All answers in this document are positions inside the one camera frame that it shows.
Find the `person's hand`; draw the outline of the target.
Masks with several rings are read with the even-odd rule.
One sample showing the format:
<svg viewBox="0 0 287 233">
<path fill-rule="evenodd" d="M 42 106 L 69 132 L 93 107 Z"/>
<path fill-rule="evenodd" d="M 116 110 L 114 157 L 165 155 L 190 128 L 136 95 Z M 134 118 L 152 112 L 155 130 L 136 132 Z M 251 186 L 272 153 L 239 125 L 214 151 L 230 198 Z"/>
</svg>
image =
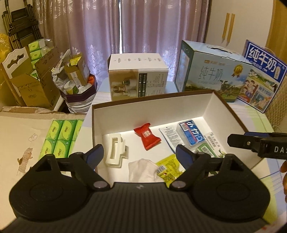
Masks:
<svg viewBox="0 0 287 233">
<path fill-rule="evenodd" d="M 280 172 L 284 173 L 282 184 L 284 188 L 285 202 L 287 202 L 287 160 L 285 160 L 281 165 Z"/>
</svg>

